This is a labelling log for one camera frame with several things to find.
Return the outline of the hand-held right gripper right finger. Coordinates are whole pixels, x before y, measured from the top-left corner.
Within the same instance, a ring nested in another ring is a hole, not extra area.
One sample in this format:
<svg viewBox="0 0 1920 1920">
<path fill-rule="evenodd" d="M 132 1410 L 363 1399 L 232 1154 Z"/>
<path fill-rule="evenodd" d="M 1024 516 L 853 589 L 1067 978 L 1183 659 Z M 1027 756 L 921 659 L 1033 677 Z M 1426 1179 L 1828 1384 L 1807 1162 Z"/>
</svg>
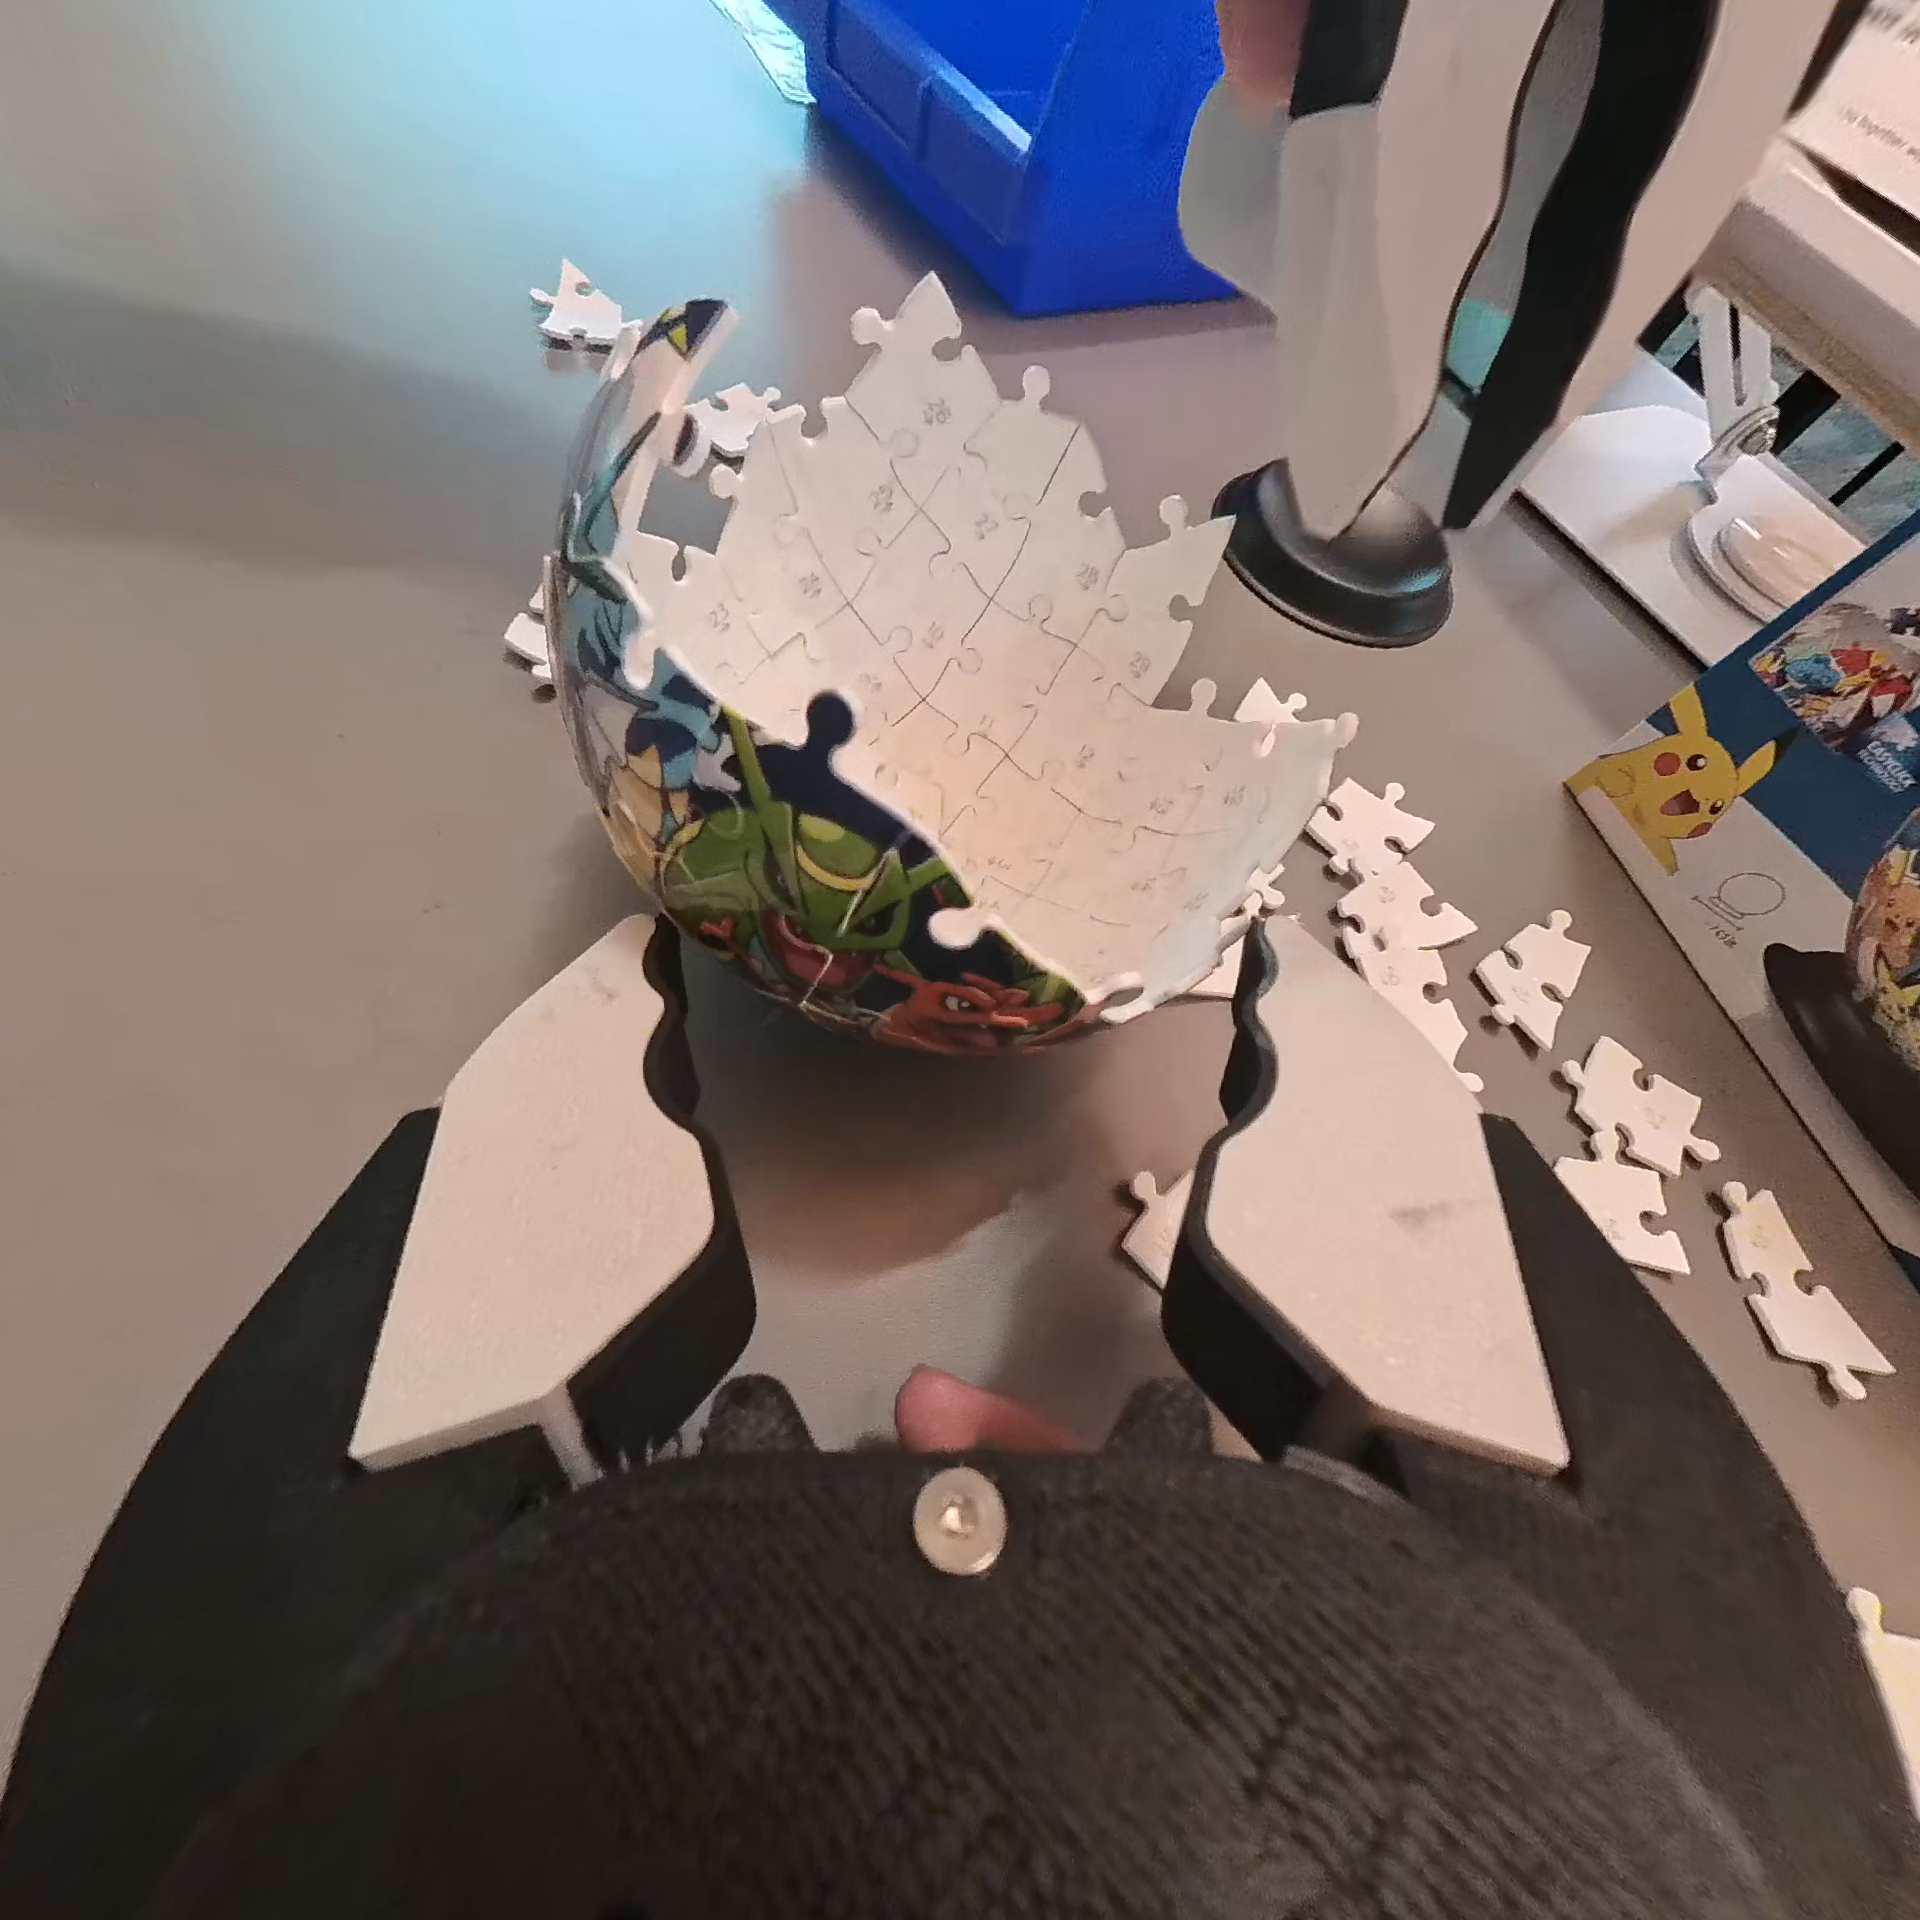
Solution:
<svg viewBox="0 0 1920 1920">
<path fill-rule="evenodd" d="M 1411 1436 L 1564 1473 L 1482 1107 L 1291 919 L 1247 938 L 1219 1101 L 1162 1328 L 1253 1457 Z"/>
</svg>

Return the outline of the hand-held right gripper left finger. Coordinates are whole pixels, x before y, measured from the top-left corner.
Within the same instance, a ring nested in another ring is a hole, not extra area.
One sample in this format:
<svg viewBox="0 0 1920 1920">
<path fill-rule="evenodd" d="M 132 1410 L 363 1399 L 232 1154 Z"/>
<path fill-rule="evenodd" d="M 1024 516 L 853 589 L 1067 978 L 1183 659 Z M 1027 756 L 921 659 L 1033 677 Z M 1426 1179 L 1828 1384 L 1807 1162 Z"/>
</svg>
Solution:
<svg viewBox="0 0 1920 1920">
<path fill-rule="evenodd" d="M 633 917 L 458 1071 L 352 1461 L 535 1433 L 569 1479 L 668 1447 L 755 1331 L 730 1173 L 700 1123 L 682 938 Z"/>
</svg>

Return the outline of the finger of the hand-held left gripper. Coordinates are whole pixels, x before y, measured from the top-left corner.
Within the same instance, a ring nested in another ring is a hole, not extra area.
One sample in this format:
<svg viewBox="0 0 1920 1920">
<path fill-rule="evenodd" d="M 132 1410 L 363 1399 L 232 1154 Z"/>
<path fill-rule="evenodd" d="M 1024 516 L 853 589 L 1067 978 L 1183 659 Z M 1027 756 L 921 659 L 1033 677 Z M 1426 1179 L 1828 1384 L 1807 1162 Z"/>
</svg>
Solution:
<svg viewBox="0 0 1920 1920">
<path fill-rule="evenodd" d="M 1192 256 L 1276 322 L 1271 452 L 1340 537 L 1434 409 L 1505 204 L 1547 2 L 1216 4 L 1179 191 Z"/>
<path fill-rule="evenodd" d="M 1836 2 L 1557 4 L 1456 313 L 1469 393 L 1443 527 L 1493 516 L 1625 368 L 1859 23 Z"/>
</svg>

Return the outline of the black round ball stand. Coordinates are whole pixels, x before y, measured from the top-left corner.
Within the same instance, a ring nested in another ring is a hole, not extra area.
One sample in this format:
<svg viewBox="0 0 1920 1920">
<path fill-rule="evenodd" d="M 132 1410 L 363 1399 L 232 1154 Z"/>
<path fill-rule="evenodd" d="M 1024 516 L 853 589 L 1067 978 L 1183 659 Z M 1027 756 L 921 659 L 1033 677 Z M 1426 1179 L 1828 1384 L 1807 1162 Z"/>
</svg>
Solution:
<svg viewBox="0 0 1920 1920">
<path fill-rule="evenodd" d="M 1332 641 L 1404 650 L 1453 609 L 1443 528 L 1389 480 L 1330 537 L 1305 528 L 1284 459 L 1244 471 L 1213 501 L 1233 521 L 1223 561 L 1265 605 Z"/>
</svg>

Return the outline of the colourful puzzle ball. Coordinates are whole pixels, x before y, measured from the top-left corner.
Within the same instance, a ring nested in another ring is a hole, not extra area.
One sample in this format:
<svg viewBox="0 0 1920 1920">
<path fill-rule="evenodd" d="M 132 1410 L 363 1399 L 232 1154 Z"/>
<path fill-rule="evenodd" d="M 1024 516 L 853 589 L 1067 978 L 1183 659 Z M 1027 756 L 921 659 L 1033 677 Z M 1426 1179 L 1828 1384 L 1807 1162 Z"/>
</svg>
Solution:
<svg viewBox="0 0 1920 1920">
<path fill-rule="evenodd" d="M 697 387 L 725 301 L 626 325 L 575 444 L 545 631 L 621 867 L 826 1028 L 1015 1058 L 1197 995 L 1280 906 L 1357 721 L 1162 707 L 1233 521 L 1127 544 L 1050 375 L 1001 393 L 937 275 L 850 392 Z"/>
</svg>

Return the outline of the joined white puzzle pieces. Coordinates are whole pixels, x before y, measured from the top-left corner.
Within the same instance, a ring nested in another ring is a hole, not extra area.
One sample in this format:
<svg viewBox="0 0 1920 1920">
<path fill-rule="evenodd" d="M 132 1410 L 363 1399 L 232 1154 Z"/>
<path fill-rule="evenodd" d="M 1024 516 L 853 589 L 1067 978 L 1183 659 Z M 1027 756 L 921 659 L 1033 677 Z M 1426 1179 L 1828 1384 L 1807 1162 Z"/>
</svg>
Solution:
<svg viewBox="0 0 1920 1920">
<path fill-rule="evenodd" d="M 556 287 L 530 289 L 529 299 L 552 352 L 610 352 L 626 325 L 619 301 L 569 259 L 562 259 Z"/>
</svg>

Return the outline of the printed puzzle box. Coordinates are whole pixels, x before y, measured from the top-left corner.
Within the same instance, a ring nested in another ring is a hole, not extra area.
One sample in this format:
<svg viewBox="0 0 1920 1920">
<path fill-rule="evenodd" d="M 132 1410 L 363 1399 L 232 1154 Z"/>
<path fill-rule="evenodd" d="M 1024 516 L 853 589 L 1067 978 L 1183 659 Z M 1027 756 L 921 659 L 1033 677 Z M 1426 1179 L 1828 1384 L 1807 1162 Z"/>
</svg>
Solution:
<svg viewBox="0 0 1920 1920">
<path fill-rule="evenodd" d="M 1919 516 L 1569 794 L 1916 1274 Z"/>
</svg>

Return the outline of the person's right hand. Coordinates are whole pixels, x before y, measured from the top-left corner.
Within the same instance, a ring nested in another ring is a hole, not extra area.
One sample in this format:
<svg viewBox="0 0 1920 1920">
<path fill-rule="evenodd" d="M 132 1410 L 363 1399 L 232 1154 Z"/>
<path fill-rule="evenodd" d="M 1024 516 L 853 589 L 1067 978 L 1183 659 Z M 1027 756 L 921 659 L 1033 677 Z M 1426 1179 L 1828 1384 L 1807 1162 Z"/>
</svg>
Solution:
<svg viewBox="0 0 1920 1920">
<path fill-rule="evenodd" d="M 1083 1443 L 1040 1410 L 920 1365 L 899 1385 L 897 1441 L 917 1455 L 1069 1455 Z"/>
</svg>

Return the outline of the blue plastic bin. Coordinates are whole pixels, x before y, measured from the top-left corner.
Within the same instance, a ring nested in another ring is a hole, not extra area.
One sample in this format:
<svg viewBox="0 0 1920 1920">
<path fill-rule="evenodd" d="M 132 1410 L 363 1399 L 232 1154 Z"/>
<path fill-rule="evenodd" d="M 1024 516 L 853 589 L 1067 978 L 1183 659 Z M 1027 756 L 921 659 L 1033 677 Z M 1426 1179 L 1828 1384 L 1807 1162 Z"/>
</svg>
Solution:
<svg viewBox="0 0 1920 1920">
<path fill-rule="evenodd" d="M 1236 291 L 1179 228 L 1211 2 L 773 2 L 837 125 L 1023 317 Z"/>
</svg>

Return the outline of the clear plastic stand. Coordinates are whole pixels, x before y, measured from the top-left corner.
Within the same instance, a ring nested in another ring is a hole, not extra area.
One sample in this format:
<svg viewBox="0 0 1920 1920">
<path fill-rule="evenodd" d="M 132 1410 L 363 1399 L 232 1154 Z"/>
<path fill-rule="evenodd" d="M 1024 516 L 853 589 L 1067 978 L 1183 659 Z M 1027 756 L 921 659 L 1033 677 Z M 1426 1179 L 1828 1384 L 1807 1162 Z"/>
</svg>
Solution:
<svg viewBox="0 0 1920 1920">
<path fill-rule="evenodd" d="M 1839 402 L 1811 368 L 1784 385 L 1772 338 L 1711 283 L 1687 291 L 1711 444 L 1697 463 L 1703 506 L 1687 523 L 1697 572 L 1736 609 L 1769 621 L 1866 551 L 1841 503 L 1795 485 L 1778 463 Z"/>
</svg>

